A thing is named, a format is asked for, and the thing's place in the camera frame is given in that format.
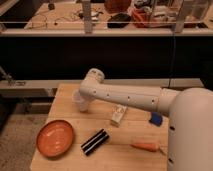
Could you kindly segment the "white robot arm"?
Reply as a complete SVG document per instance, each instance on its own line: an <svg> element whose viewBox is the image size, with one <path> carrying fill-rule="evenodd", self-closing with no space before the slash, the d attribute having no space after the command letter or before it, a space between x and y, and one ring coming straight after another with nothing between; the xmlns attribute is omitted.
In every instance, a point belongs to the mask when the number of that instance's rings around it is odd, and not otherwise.
<svg viewBox="0 0 213 171"><path fill-rule="evenodd" d="M103 80L101 70L90 69L80 84L80 93L169 119L168 171L213 171L213 91L110 85Z"/></svg>

